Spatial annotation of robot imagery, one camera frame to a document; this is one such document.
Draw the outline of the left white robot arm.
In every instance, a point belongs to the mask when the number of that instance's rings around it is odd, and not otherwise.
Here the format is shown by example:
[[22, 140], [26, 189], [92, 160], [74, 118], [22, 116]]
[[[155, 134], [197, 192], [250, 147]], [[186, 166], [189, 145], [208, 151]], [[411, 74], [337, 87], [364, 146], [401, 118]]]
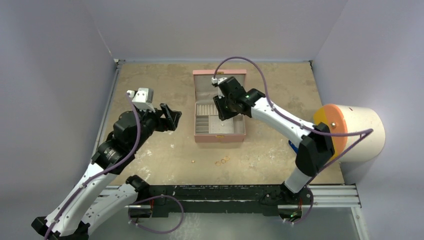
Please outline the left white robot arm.
[[31, 227], [46, 240], [87, 240], [107, 219], [125, 206], [168, 198], [165, 191], [151, 190], [137, 175], [99, 202], [102, 191], [135, 159], [143, 143], [155, 132], [175, 131], [182, 116], [167, 104], [160, 109], [122, 113], [112, 132], [96, 150], [85, 173], [65, 200], [47, 216], [36, 217]]

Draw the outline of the pink jewelry box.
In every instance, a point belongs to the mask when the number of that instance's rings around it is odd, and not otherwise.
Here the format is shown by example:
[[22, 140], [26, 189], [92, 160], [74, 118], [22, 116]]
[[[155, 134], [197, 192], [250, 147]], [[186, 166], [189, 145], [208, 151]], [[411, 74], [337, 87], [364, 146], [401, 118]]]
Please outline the pink jewelry box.
[[213, 97], [218, 89], [212, 86], [213, 69], [192, 72], [195, 107], [194, 141], [196, 143], [241, 143], [246, 137], [245, 119], [242, 115], [220, 120]]

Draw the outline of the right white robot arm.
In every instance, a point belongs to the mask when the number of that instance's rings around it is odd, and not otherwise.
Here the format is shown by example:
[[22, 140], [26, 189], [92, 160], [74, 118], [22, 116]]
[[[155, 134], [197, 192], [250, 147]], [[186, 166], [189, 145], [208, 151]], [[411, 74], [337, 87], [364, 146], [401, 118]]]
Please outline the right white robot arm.
[[246, 91], [238, 80], [231, 77], [212, 78], [218, 88], [213, 97], [220, 120], [244, 115], [259, 120], [284, 135], [297, 148], [295, 168], [282, 183], [280, 196], [288, 204], [300, 198], [301, 190], [335, 154], [330, 129], [324, 123], [317, 125], [304, 121], [283, 110], [266, 95], [252, 88]]

